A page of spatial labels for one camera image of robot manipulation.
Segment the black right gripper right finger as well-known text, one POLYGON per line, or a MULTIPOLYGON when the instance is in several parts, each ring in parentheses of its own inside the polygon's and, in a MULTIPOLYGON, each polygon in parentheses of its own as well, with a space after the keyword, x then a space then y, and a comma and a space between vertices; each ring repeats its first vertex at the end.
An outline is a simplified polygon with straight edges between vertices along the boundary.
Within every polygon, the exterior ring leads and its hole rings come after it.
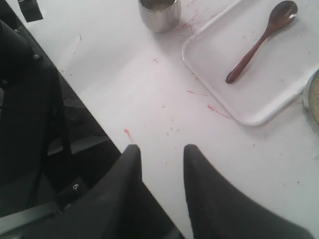
POLYGON ((196 239, 312 239, 306 229, 272 213, 236 189, 188 144, 183 152, 185 196, 196 239))

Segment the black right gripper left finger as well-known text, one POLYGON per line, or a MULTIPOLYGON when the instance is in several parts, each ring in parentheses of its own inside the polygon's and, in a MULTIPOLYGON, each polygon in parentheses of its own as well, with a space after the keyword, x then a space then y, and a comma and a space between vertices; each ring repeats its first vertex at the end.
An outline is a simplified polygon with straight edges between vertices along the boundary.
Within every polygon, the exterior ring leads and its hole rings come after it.
POLYGON ((141 152, 129 145, 111 170, 39 239, 177 239, 179 231, 142 182, 141 152))

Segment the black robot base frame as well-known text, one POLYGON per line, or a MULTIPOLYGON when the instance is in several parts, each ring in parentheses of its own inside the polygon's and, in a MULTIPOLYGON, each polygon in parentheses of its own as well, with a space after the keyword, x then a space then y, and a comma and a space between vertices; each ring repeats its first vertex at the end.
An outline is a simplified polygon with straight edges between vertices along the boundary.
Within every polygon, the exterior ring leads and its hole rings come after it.
POLYGON ((93 189, 123 153, 105 135, 73 154, 62 75, 6 1, 0 3, 0 236, 40 227, 93 189))

